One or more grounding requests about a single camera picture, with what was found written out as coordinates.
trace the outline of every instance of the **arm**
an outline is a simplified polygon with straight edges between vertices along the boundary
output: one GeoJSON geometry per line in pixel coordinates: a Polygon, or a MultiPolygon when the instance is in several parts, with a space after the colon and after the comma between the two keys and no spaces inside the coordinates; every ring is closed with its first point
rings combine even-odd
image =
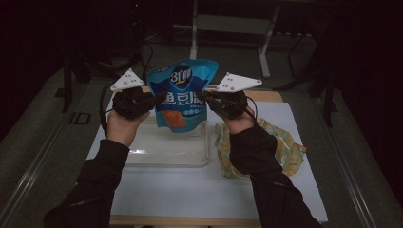
{"type": "Polygon", "coordinates": [[[250,174],[262,227],[321,227],[303,202],[301,193],[282,174],[275,153],[276,137],[243,113],[225,120],[230,129],[231,163],[250,174]]]}
{"type": "Polygon", "coordinates": [[[149,113],[127,120],[115,111],[109,113],[107,140],[102,140],[97,156],[85,162],[77,185],[65,200],[49,211],[45,227],[108,227],[114,190],[125,166],[128,147],[137,128],[149,113]]]}

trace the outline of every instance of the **hand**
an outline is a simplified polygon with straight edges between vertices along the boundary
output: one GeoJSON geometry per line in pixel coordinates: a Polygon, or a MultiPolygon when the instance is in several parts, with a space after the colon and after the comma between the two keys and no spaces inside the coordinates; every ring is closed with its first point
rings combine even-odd
{"type": "Polygon", "coordinates": [[[149,115],[150,112],[146,112],[134,120],[129,120],[112,110],[107,117],[106,138],[129,147],[136,137],[137,128],[149,115]]]}
{"type": "MultiPolygon", "coordinates": [[[[252,110],[252,108],[250,108],[249,106],[246,107],[246,109],[252,114],[255,115],[255,111],[252,110]]],[[[224,117],[222,117],[221,115],[219,115],[224,121],[225,123],[228,125],[229,131],[231,134],[237,134],[240,133],[243,130],[246,130],[248,128],[251,128],[254,126],[255,122],[252,119],[252,117],[250,117],[246,112],[243,112],[241,116],[238,116],[235,119],[229,120],[226,119],[224,117]]]]}

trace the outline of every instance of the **snack bag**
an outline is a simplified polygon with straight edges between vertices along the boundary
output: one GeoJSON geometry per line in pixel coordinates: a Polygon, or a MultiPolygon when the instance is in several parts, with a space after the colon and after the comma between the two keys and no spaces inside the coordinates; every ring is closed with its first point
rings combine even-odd
{"type": "Polygon", "coordinates": [[[195,92],[203,92],[219,68],[212,60],[182,60],[150,70],[147,84],[153,95],[167,92],[166,100],[155,106],[158,127],[183,133],[207,120],[206,103],[195,92]]]}

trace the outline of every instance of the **chip bag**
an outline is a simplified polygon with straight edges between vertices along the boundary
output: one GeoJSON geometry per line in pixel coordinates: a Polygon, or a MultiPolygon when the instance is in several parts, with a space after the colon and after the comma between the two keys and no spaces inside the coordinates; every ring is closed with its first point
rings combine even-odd
{"type": "Polygon", "coordinates": [[[155,106],[157,126],[184,133],[207,120],[206,103],[195,92],[205,90],[218,68],[212,60],[187,59],[150,70],[146,81],[153,95],[167,92],[166,100],[155,106]]]}

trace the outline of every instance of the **white bracket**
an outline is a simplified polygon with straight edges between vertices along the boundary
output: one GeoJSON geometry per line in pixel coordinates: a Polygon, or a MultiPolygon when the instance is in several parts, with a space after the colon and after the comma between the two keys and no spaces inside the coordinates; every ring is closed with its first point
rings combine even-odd
{"type": "Polygon", "coordinates": [[[218,92],[238,92],[262,84],[261,79],[252,79],[235,74],[226,73],[225,77],[216,87],[218,92]]]}
{"type": "Polygon", "coordinates": [[[144,82],[130,68],[121,78],[110,87],[112,91],[123,90],[131,87],[143,86],[144,82]]]}

